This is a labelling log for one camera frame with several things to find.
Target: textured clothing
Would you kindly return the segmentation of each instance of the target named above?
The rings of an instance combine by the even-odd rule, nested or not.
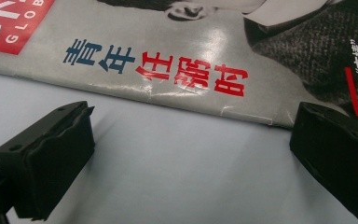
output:
[[[358,0],[274,27],[245,19],[245,32],[254,52],[290,68],[317,99],[353,114],[344,68],[353,67],[351,40],[358,43]]]

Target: gray magazine cover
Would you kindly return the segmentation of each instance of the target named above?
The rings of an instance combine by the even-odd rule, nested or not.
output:
[[[358,0],[0,0],[0,74],[268,125],[302,101],[358,119]]]

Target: red vertical line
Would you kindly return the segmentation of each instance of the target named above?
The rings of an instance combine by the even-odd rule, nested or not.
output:
[[[350,88],[351,100],[356,117],[358,117],[358,99],[356,93],[356,87],[353,82],[353,75],[349,67],[345,67],[345,74],[347,75],[348,86]]]

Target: white surface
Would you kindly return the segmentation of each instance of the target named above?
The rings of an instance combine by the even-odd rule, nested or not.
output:
[[[46,223],[358,223],[278,128],[0,76],[0,145],[82,100],[96,151]]]

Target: printed photo of person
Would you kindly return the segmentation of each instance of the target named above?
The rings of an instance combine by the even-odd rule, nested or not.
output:
[[[289,68],[315,98],[355,118],[344,69],[354,61],[351,40],[358,41],[358,0],[98,1],[163,11],[174,21],[201,20],[219,9],[237,11],[254,52]]]

